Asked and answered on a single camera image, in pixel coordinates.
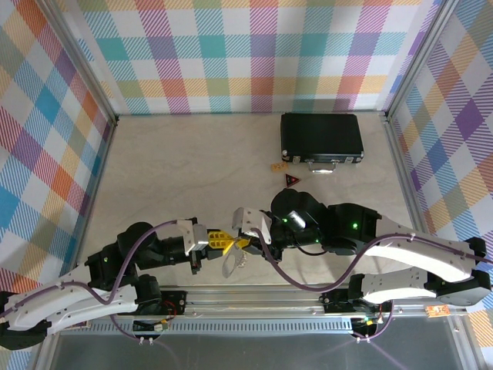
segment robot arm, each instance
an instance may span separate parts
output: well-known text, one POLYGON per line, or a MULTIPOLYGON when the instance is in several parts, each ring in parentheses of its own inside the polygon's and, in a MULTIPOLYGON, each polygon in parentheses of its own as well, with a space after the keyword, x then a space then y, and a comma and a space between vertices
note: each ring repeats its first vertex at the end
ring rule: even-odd
POLYGON ((222 257, 234 244, 264 257, 266 247, 276 262, 286 249, 318 243, 329 253, 365 253, 413 266, 388 274, 353 275, 347 292, 350 301, 380 304, 396 298, 433 297, 444 303, 472 305, 491 291, 489 275, 475 270, 475 259, 486 255, 483 240, 442 240, 396 224, 374 210, 351 203, 326 207, 308 193, 295 190, 277 194, 270 211, 238 209, 233 215, 236 238, 208 230, 196 218, 175 224, 182 236, 164 240, 150 224, 133 224, 115 243, 59 279, 24 294, 1 292, 0 315, 5 322, 0 324, 0 345, 30 347, 47 334, 81 321, 159 305, 162 296, 156 278, 139 276, 136 267, 145 270, 189 263, 196 274, 202 260, 222 257), (379 237, 382 241, 367 250, 365 246, 379 237), (446 244, 449 251, 431 244, 446 244), (130 263, 115 287, 125 259, 130 263))

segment orange sticker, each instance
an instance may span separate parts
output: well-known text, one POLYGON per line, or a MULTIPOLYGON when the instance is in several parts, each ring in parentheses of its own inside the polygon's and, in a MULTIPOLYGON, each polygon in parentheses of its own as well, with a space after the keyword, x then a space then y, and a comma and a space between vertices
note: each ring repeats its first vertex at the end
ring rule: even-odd
POLYGON ((270 169, 272 170, 272 172, 283 172, 287 170, 287 163, 281 162, 281 163, 271 164, 270 169))
POLYGON ((427 306, 425 311, 429 318, 442 318, 444 316, 450 316, 450 310, 446 304, 427 306))

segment black briefcase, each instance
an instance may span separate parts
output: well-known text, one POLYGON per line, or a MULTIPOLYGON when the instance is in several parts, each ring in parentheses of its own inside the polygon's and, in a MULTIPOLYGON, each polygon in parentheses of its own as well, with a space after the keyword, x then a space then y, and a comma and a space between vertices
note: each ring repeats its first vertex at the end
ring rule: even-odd
POLYGON ((282 158, 291 163, 359 163, 364 156, 354 114, 285 113, 280 119, 282 158))

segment black cable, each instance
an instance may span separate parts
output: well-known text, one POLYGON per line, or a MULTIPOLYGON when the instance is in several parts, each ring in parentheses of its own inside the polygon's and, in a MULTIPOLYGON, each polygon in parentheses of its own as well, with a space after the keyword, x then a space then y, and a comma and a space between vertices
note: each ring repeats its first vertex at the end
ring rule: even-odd
POLYGON ((296 246, 296 248, 298 248, 300 250, 301 253, 303 254, 306 254, 307 256, 311 256, 311 257, 316 257, 316 256, 321 256, 323 254, 326 254, 327 251, 321 251, 321 252, 317 252, 317 253, 311 253, 311 252, 307 252, 306 250, 304 250, 302 247, 300 247, 299 245, 296 246))

